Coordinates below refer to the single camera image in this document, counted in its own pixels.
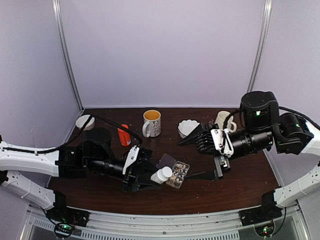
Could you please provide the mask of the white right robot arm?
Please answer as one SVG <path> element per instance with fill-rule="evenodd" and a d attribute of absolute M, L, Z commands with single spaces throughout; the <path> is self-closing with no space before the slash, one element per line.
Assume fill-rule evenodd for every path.
<path fill-rule="evenodd" d="M 178 145 L 195 144 L 201 154 L 229 160 L 270 151 L 273 146 L 279 154 L 320 154 L 320 126 L 298 111 L 279 106 L 271 91 L 246 93 L 239 109 L 226 118 L 235 114 L 241 129 L 231 132 L 226 122 L 222 129 L 195 129 Z"/>

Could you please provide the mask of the clear plastic pill organizer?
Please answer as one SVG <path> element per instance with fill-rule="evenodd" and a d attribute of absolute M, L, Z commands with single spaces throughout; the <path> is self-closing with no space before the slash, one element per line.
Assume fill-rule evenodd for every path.
<path fill-rule="evenodd" d="M 158 169 L 163 167 L 169 167 L 172 170 L 172 176 L 166 181 L 166 184 L 170 187 L 175 189 L 180 189 L 187 174 L 190 170 L 190 165 L 182 162 L 177 161 L 167 153 L 165 153 L 161 159 L 156 164 Z"/>

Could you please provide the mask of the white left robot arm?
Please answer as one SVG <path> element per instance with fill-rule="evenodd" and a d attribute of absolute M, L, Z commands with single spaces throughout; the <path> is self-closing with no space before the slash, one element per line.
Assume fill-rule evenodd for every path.
<path fill-rule="evenodd" d="M 0 185 L 52 211 L 61 222 L 72 218 L 66 196 L 45 189 L 22 176 L 20 172 L 45 174 L 63 179 L 84 179 L 88 172 L 106 175 L 122 181 L 124 192 L 159 189 L 150 177 L 157 168 L 150 162 L 150 149 L 133 146 L 122 157 L 111 149 L 111 133 L 105 128 L 93 128 L 82 134 L 76 146 L 30 148 L 0 143 Z"/>

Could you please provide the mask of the orange pill bottle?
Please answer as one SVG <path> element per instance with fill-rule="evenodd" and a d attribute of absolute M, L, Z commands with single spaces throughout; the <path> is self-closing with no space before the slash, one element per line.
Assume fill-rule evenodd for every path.
<path fill-rule="evenodd" d="M 123 147 L 128 147 L 131 144 L 130 134 L 121 128 L 118 128 L 117 130 L 121 145 Z"/>

